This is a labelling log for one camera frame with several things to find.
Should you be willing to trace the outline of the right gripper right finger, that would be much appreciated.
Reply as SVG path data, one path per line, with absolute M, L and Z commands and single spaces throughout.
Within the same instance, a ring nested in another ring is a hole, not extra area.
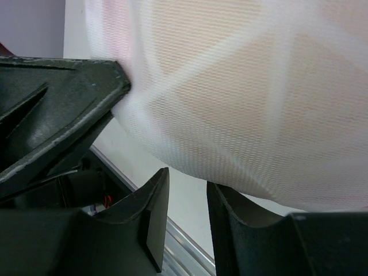
M 217 275 L 366 275 L 367 213 L 277 215 L 234 189 L 206 187 Z

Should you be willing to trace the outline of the white mesh laundry bag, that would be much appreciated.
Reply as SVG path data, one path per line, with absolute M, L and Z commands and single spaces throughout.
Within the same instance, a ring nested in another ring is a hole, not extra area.
M 367 207 L 366 1 L 87 1 L 112 112 L 163 163 L 302 210 Z

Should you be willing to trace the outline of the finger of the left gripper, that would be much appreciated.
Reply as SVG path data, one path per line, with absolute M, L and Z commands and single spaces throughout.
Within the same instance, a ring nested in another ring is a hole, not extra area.
M 131 89 L 110 60 L 1 57 L 1 197 L 61 170 L 59 156 L 110 120 Z

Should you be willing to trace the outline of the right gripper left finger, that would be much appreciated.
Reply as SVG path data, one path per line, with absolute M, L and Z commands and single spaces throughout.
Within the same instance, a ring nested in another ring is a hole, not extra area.
M 2 275 L 157 275 L 169 170 L 95 216 L 79 209 L 1 210 Z

